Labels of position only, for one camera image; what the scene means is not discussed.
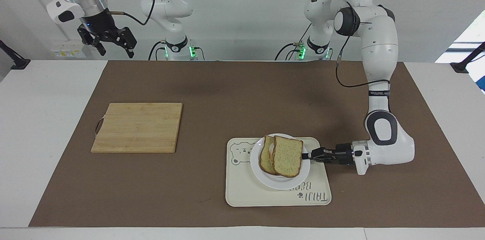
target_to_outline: toast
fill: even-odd
[[[273,142],[274,142],[273,137],[268,135],[264,137],[264,145],[260,155],[260,168],[263,171],[270,173],[272,175],[278,175],[278,173],[274,170],[274,166],[270,159],[269,148],[273,144]]]
[[[280,136],[274,137],[272,164],[274,171],[281,176],[294,178],[300,173],[303,142]]]

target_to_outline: white robotic arm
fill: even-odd
[[[412,161],[414,140],[390,112],[388,102],[389,80],[398,57],[394,14],[383,6],[374,5],[372,0],[311,0],[305,6],[305,15],[314,28],[307,44],[317,54],[323,53],[329,45],[328,26],[332,21],[338,34],[362,38],[362,63],[369,81],[369,112],[364,125],[371,139],[339,144],[335,150],[317,150],[311,153],[312,159],[355,163],[359,175],[364,175],[370,165]],[[317,52],[312,44],[323,50]]]
[[[128,27],[116,27],[106,0],[53,0],[47,4],[47,12],[57,24],[80,19],[78,33],[83,43],[92,45],[101,55],[106,53],[101,43],[104,41],[123,47],[128,56],[133,57],[135,37]]]
[[[142,0],[142,11],[149,16],[153,0]],[[191,0],[155,0],[151,19],[166,31],[165,54],[168,60],[191,60],[196,56],[191,41],[178,18],[192,14]]]

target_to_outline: black pole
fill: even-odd
[[[27,67],[30,59],[25,59],[17,52],[8,47],[2,40],[0,40],[0,49],[2,49],[13,61],[14,65],[10,67],[11,70],[23,70]]]
[[[481,52],[485,50],[485,41],[480,44],[471,54],[469,54],[466,59],[463,59],[460,63],[450,63],[452,68],[459,74],[467,74],[468,71],[466,70],[466,65],[470,63],[473,59],[475,59]]]

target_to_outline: blue object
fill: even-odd
[[[485,76],[480,78],[476,83],[480,89],[485,90]]]

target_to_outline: white table surface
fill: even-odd
[[[0,83],[0,239],[485,239],[485,228],[26,228],[105,65],[32,61]],[[485,201],[485,95],[447,64],[405,65]]]

